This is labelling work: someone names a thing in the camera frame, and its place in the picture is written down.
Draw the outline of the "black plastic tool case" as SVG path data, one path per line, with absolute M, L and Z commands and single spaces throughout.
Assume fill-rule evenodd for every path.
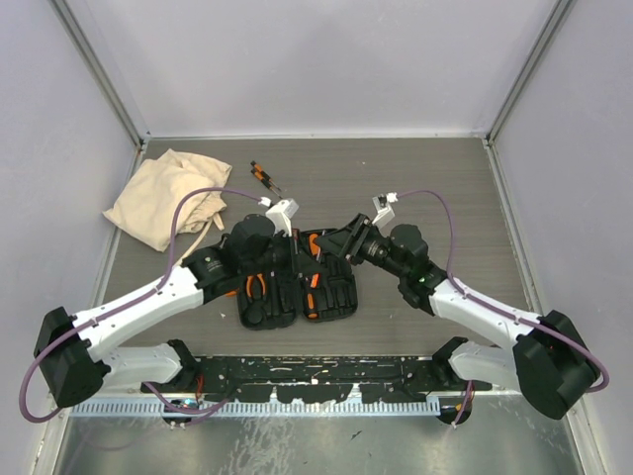
M 311 320 L 307 317 L 305 280 L 313 274 L 303 274 L 297 277 L 292 292 L 280 291 L 274 281 L 274 273 L 262 273 L 266 280 L 267 293 L 263 300 L 251 302 L 246 297 L 246 278 L 242 279 L 239 287 L 228 292 L 236 299 L 237 312 L 240 323 L 253 331 L 268 331 L 288 327 L 297 317 L 302 316 L 312 323 L 325 323 L 341 320 L 352 316 L 358 309 L 358 294 L 356 279 L 351 265 L 342 258 L 336 257 L 323 250 L 319 258 L 311 255 L 309 236 L 322 236 L 329 232 L 328 228 L 310 231 L 299 231 L 300 250 L 306 251 L 320 265 L 320 279 L 314 295 L 318 318 Z

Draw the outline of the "orange handle black shaft screwdriver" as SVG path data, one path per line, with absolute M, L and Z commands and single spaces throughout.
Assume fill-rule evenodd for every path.
M 315 258 L 319 258 L 320 253 L 321 253 L 321 249 L 319 245 L 316 243 L 317 238 L 318 238 L 318 234 L 310 234 L 309 236 L 309 245 L 310 245 L 311 255 Z

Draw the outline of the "orange black needle nose pliers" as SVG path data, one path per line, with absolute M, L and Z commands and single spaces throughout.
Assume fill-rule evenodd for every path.
M 246 297 L 251 301 L 261 301 L 267 293 L 266 280 L 262 273 L 252 274 L 246 278 Z

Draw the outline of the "black orange grip screwdriver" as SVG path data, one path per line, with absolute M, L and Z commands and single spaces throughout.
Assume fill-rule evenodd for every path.
M 320 275 L 318 273 L 313 274 L 311 277 L 307 277 L 305 280 L 305 293 L 307 304 L 307 317 L 311 320 L 318 318 L 317 304 L 314 295 L 314 290 L 317 288 Z

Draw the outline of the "small orange black precision screwdriver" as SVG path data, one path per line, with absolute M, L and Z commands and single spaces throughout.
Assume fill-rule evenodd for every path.
M 257 178 L 266 188 L 275 191 L 276 185 L 271 180 L 271 177 L 263 170 L 262 166 L 256 161 L 251 161 L 251 173 Z

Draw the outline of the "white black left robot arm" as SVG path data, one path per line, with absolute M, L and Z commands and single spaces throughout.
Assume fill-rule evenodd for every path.
M 212 246 L 200 248 L 159 278 L 100 308 L 45 315 L 35 358 L 56 404 L 78 405 L 108 386 L 150 382 L 176 392 L 192 389 L 199 363 L 185 343 L 155 347 L 126 341 L 184 311 L 237 290 L 250 275 L 287 265 L 291 220 L 281 214 L 249 215 Z

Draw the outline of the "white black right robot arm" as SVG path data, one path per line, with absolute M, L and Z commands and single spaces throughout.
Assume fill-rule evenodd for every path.
M 457 323 L 489 341 L 453 341 L 433 366 L 439 386 L 454 390 L 466 380 L 517 391 L 539 413 L 561 419 L 586 393 L 609 382 L 571 319 L 522 311 L 454 278 L 428 256 L 418 227 L 398 225 L 388 236 L 366 216 L 316 237 L 322 250 L 351 264 L 367 261 L 398 277 L 398 289 L 413 308 Z

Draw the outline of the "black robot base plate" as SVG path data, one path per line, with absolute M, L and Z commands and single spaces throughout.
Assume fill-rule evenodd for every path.
M 467 382 L 432 359 L 419 356 L 213 356 L 197 363 L 185 386 L 158 384 L 163 395 L 200 391 L 209 402 L 223 399 L 283 404 L 347 400 L 353 389 L 361 402 L 424 402 L 440 392 L 461 393 Z

